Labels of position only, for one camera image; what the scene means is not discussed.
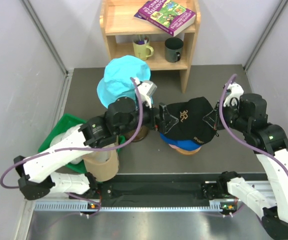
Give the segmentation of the pink baseball cap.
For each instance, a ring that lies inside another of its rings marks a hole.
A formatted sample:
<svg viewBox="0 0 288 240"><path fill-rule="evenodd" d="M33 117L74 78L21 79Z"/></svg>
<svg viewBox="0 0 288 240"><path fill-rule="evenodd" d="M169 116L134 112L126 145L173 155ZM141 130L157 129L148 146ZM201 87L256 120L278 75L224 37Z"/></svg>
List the pink baseball cap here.
<svg viewBox="0 0 288 240"><path fill-rule="evenodd" d="M176 146L176 145L173 145L173 144L169 144L169 146L172 148L172 149L180 149L180 147Z"/></svg>

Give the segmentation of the white hat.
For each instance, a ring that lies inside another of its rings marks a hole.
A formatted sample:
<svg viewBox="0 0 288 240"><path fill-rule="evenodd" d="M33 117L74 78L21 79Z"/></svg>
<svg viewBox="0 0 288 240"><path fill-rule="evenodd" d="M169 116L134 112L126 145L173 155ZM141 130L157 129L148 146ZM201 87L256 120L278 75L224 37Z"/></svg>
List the white hat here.
<svg viewBox="0 0 288 240"><path fill-rule="evenodd" d="M67 138L76 130L78 130L80 127L82 126L82 124L77 124L75 126L72 126L70 127L68 130L66 130L65 132L63 133L60 133L58 134L57 136L55 136L52 141L50 142L50 147L54 146L54 145L58 145L59 143L61 142L64 142L64 143L61 143L61 147L67 147L67 145L70 145L70 143L68 143L67 141ZM74 158L70 164L73 164L73 165L77 165L79 164L81 161L83 160L83 158L81 156L77 157L77 158Z"/></svg>

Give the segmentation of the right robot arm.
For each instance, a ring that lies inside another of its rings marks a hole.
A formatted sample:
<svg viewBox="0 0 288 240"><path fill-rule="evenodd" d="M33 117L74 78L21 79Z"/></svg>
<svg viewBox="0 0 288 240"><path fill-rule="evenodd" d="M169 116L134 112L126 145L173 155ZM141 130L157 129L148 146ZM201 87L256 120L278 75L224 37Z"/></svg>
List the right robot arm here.
<svg viewBox="0 0 288 240"><path fill-rule="evenodd" d="M268 122L267 102L255 93L223 93L217 109L219 125L243 146L253 150L271 186L268 199L235 171L222 172L215 192L238 198L260 219L274 240L288 240L288 137L284 129Z"/></svg>

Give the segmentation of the tan hat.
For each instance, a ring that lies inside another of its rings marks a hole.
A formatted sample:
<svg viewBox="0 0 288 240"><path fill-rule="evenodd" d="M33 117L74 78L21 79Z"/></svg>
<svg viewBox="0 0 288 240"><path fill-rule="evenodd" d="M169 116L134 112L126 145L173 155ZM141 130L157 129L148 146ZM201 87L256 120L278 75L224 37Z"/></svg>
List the tan hat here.
<svg viewBox="0 0 288 240"><path fill-rule="evenodd" d="M119 156L116 149L93 151L81 158L85 169L95 177L97 182L106 182L116 176L119 171Z"/></svg>

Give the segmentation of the blue baseball cap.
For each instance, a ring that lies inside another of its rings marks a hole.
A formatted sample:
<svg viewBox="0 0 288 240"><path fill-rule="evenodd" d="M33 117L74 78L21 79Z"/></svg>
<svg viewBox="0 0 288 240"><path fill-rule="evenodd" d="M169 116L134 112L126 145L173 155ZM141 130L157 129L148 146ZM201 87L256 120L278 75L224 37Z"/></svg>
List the blue baseball cap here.
<svg viewBox="0 0 288 240"><path fill-rule="evenodd" d="M201 145L196 144L192 140L173 140L173 139L167 138L162 133L160 133L159 135L160 135L160 138L168 145L169 144L175 145L184 150L192 151L201 147Z"/></svg>

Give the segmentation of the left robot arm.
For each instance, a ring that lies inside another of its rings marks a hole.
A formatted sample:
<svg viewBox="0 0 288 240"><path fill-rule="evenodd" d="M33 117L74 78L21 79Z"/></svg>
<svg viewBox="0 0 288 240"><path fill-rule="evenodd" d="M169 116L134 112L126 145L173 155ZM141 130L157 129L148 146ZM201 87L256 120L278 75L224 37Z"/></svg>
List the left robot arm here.
<svg viewBox="0 0 288 240"><path fill-rule="evenodd" d="M136 103L129 97L120 97L103 115L78 125L70 135L45 151L31 157L16 157L19 190L30 201L52 193L93 198L98 185L92 173L62 174L57 170L79 157L107 150L117 136L141 126L165 134L178 122L165 104L155 108L147 102Z"/></svg>

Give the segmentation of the black cap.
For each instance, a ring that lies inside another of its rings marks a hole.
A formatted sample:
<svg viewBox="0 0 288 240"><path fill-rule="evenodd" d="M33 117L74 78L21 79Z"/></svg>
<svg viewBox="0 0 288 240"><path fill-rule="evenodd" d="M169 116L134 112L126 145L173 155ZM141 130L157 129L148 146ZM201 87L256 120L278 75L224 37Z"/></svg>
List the black cap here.
<svg viewBox="0 0 288 240"><path fill-rule="evenodd" d="M172 140L191 140L198 145L209 143L216 135L203 117L213 110L205 97L192 98L186 102L167 105L169 112L178 118L178 123L167 133L163 134Z"/></svg>

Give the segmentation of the cyan bucket hat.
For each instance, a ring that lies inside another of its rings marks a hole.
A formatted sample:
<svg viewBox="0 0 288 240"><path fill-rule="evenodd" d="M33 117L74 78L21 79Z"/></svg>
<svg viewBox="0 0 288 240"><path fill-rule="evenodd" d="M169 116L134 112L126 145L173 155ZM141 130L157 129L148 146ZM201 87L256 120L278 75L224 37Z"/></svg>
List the cyan bucket hat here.
<svg viewBox="0 0 288 240"><path fill-rule="evenodd" d="M132 55L112 59L104 69L103 78L97 85L97 96L107 108L118 98L136 99L135 86L131 78L143 82L151 78L149 65Z"/></svg>

